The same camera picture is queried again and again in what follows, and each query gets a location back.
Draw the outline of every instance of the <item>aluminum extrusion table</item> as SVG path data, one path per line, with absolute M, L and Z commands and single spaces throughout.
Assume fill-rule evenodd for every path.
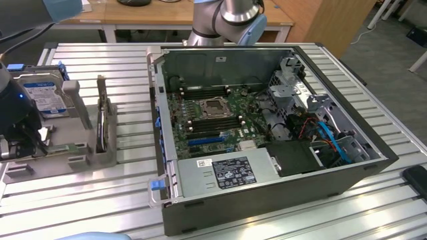
M 330 52 L 310 43 L 300 47 L 399 155 L 399 161 L 339 196 L 191 234 L 164 236 L 162 211 L 150 208 L 147 193 L 147 181 L 158 175 L 148 45 L 154 43 L 64 43 L 44 49 L 39 64 L 62 61 L 67 65 L 70 78 L 79 80 L 87 105 L 98 102 L 98 75 L 107 77 L 108 96 L 119 107 L 119 164 L 94 172 L 0 185 L 3 240 L 46 240 L 92 231 L 156 240 L 376 240 L 427 236 L 427 204 L 400 175 L 412 165 L 427 166 L 427 148 Z M 322 93 L 310 73 L 306 79 Z

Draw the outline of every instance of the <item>black mouse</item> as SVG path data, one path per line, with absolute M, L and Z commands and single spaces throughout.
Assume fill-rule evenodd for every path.
M 148 5 L 152 0 L 118 0 L 118 2 L 131 7 L 142 7 Z

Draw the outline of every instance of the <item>white label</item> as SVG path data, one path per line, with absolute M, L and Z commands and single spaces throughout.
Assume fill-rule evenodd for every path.
M 80 20 L 80 23 L 100 23 L 102 20 Z
M 218 56 L 215 59 L 215 62 L 218 63 L 224 63 L 227 61 L 227 57 L 226 56 Z
M 62 96 L 55 93 L 56 85 L 54 82 L 24 83 L 24 88 L 42 113 L 58 114 L 66 112 L 67 107 Z
M 196 163 L 198 163 L 198 168 L 212 166 L 212 159 L 210 158 L 210 159 L 198 160 Z

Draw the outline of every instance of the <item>blue cable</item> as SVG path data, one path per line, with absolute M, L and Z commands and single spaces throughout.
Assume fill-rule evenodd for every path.
M 320 137 L 322 137 L 323 139 L 326 139 L 327 136 L 326 136 L 326 134 L 323 133 L 322 128 L 319 127 L 316 130 L 318 130 L 318 133 L 320 134 Z
M 326 123 L 324 123 L 323 121 L 319 121 L 318 124 L 319 124 L 319 126 L 323 128 L 323 130 L 324 130 L 328 138 L 331 139 L 331 142 L 332 142 L 332 144 L 335 145 L 336 151 L 338 151 L 342 159 L 343 159 L 347 163 L 351 164 L 352 161 L 348 159 L 348 156 L 347 156 L 346 152 L 342 150 L 338 142 L 335 141 L 334 134 L 331 133 L 331 130 L 330 130 L 328 126 L 326 125 Z

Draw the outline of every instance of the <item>red wire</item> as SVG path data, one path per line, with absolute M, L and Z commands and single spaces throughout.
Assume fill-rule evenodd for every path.
M 323 140 L 320 140 L 320 141 L 327 142 L 327 144 L 330 144 L 330 146 L 332 147 L 334 152 L 336 152 L 336 148 L 335 148 L 335 146 L 334 146 L 334 144 L 332 144 L 332 142 L 331 142 L 330 140 L 323 139 Z
M 304 128 L 306 128 L 306 125 L 307 125 L 307 122 L 308 122 L 310 119 L 316 120 L 314 117 L 310 117 L 310 118 L 306 119 L 304 124 L 303 124 L 302 129 L 300 129 L 300 132 L 299 132 L 298 139 L 302 139 L 303 131 L 304 131 Z

